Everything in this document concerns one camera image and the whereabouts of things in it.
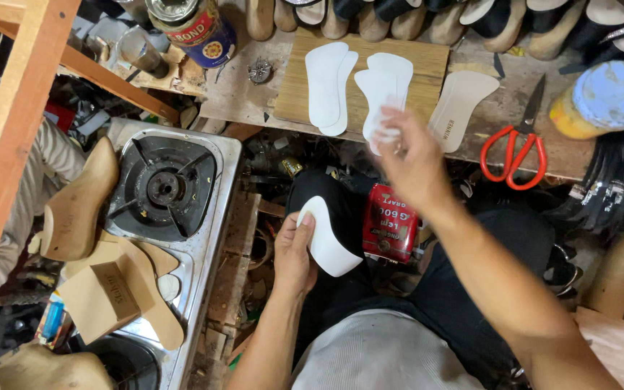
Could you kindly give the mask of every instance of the white shirt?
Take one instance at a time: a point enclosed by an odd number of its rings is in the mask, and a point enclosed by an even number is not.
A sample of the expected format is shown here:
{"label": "white shirt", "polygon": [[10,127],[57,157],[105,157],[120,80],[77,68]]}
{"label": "white shirt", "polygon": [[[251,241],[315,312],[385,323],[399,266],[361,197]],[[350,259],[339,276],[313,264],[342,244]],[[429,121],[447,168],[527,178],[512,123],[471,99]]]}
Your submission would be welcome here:
{"label": "white shirt", "polygon": [[344,318],[305,350],[292,373],[293,390],[482,389],[446,341],[393,310]]}

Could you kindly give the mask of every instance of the gas stove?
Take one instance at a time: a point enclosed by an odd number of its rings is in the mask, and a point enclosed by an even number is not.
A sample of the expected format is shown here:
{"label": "gas stove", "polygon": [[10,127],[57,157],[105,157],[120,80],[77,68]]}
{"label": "gas stove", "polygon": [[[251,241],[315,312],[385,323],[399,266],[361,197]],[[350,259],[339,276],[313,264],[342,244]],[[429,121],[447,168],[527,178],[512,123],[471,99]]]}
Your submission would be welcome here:
{"label": "gas stove", "polygon": [[115,334],[148,347],[159,363],[161,389],[186,386],[201,326],[206,286],[217,268],[221,236],[242,144],[232,138],[119,118],[109,137],[124,145],[105,230],[163,248],[179,260],[170,272],[180,290],[168,302],[185,329],[177,349],[162,348],[146,320]]}

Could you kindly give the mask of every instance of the scissor blade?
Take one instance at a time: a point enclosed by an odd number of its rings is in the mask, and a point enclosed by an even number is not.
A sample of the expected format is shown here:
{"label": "scissor blade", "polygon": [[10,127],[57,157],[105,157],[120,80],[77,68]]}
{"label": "scissor blade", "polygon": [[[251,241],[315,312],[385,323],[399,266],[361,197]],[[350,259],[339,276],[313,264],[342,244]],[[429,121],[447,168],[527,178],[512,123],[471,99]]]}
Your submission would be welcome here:
{"label": "scissor blade", "polygon": [[538,110],[541,108],[541,101],[543,100],[543,90],[546,88],[546,75],[542,75],[541,79],[536,84],[536,89],[533,90],[529,102],[524,110],[524,119],[521,121],[519,128],[520,133],[528,134],[533,133],[533,123],[538,115]]}

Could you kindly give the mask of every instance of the scissors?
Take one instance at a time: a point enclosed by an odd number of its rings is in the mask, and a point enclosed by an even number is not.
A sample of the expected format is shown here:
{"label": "scissors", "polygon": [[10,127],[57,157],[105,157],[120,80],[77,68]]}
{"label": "scissors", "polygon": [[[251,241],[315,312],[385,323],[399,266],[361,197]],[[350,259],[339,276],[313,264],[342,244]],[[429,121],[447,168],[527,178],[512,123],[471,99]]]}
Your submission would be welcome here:
{"label": "scissors", "polygon": [[[506,128],[498,131],[497,133],[490,136],[490,138],[485,141],[483,147],[481,148],[481,170],[486,178],[489,178],[491,181],[500,182],[507,181],[507,185],[509,185],[514,190],[528,190],[538,184],[539,181],[546,174],[546,167],[548,166],[548,160],[546,157],[546,149],[543,147],[543,140],[541,137],[538,137],[536,133],[533,131],[533,123],[536,120],[536,115],[538,113],[539,108],[541,107],[541,101],[543,100],[543,89],[546,85],[546,75],[544,74],[539,80],[538,84],[536,84],[536,89],[534,89],[533,94],[529,98],[529,102],[526,105],[526,109],[524,111],[524,119],[521,121],[519,126],[515,129],[514,126],[509,125]],[[486,165],[488,149],[490,146],[495,143],[501,137],[504,137],[509,133],[510,137],[507,140],[507,151],[505,153],[505,166],[503,169],[503,173],[500,176],[495,176],[488,170],[488,166]],[[516,136],[521,134],[528,134],[526,137],[526,143],[521,148],[519,153],[515,157],[515,161],[512,162],[512,157],[515,154],[515,142]],[[519,164],[524,160],[526,154],[531,149],[531,146],[536,144],[536,149],[538,149],[538,171],[536,176],[531,179],[530,182],[524,185],[518,185],[515,183],[512,175],[516,172],[517,168],[519,168]]]}

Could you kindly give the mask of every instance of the stove burner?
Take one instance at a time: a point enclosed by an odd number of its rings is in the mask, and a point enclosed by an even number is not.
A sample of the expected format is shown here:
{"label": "stove burner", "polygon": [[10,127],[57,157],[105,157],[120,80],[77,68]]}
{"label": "stove burner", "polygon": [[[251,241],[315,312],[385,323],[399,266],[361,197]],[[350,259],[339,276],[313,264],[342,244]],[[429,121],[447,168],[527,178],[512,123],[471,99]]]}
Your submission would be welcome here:
{"label": "stove burner", "polygon": [[132,138],[120,161],[107,220],[135,235],[184,241],[206,215],[216,161],[204,146],[170,137]]}
{"label": "stove burner", "polygon": [[170,172],[158,172],[148,181],[148,198],[153,203],[169,206],[185,195],[185,182]]}

